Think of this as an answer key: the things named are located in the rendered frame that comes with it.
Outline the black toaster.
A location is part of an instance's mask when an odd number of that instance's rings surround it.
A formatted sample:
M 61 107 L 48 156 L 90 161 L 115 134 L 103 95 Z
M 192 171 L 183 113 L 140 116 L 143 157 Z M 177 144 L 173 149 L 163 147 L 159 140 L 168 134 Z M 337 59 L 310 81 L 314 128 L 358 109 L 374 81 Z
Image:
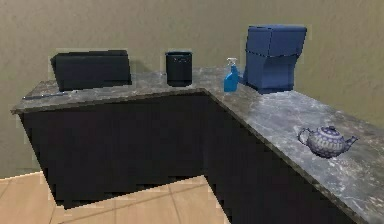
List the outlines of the black toaster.
M 126 50 L 57 53 L 50 62 L 60 91 L 132 84 Z

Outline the blue coffee machine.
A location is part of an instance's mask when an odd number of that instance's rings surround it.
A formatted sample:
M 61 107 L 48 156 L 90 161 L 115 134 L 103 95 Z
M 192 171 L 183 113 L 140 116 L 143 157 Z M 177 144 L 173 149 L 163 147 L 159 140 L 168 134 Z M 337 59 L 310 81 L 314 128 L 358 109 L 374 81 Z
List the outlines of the blue coffee machine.
M 306 33 L 305 26 L 249 26 L 243 83 L 261 94 L 292 90 Z

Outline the dark thin knife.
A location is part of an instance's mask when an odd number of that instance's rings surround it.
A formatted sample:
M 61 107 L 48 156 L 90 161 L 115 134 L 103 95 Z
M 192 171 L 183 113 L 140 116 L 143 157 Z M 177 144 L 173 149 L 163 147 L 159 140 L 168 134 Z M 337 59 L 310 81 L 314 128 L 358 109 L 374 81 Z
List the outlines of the dark thin knife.
M 22 100 L 37 100 L 37 99 L 43 99 L 43 98 L 50 98 L 50 97 L 56 97 L 56 96 L 64 96 L 69 95 L 72 93 L 76 93 L 77 91 L 69 91 L 69 92 L 56 92 L 56 93 L 50 93 L 50 94 L 41 94 L 36 96 L 24 96 L 22 97 Z

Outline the black cylindrical container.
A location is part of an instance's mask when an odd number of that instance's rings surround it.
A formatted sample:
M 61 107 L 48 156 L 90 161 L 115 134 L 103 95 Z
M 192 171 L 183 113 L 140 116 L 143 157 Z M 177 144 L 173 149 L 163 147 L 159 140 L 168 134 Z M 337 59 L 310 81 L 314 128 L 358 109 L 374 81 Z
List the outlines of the black cylindrical container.
M 170 51 L 165 53 L 167 84 L 185 87 L 192 84 L 192 53 Z

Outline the blue spray bottle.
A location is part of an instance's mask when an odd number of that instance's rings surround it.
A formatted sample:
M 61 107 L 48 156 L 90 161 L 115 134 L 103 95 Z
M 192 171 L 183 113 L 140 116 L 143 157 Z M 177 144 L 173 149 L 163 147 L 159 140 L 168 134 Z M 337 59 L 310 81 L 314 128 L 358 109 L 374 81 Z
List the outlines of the blue spray bottle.
M 225 92 L 235 92 L 238 85 L 238 69 L 236 66 L 236 58 L 228 58 L 228 66 L 230 67 L 230 72 L 226 75 L 224 79 L 224 91 Z

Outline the black kitchen counter marble top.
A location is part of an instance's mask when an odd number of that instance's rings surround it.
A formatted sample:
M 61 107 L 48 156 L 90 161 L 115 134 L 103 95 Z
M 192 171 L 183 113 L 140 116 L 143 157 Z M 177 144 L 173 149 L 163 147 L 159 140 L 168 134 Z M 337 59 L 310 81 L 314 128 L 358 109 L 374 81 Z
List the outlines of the black kitchen counter marble top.
M 65 207 L 204 176 L 231 224 L 384 224 L 384 130 L 295 91 L 227 93 L 221 76 L 175 88 L 141 73 L 14 113 Z M 297 134 L 322 126 L 358 140 L 321 158 Z

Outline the blue patterned white teapot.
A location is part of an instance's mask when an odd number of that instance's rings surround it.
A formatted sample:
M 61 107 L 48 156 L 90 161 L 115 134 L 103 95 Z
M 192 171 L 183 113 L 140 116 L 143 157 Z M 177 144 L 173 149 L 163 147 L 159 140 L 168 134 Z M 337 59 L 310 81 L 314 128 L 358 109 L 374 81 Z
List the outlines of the blue patterned white teapot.
M 297 134 L 297 139 L 313 154 L 325 159 L 335 158 L 347 152 L 358 140 L 356 136 L 345 139 L 335 126 L 322 126 L 316 130 L 303 128 Z

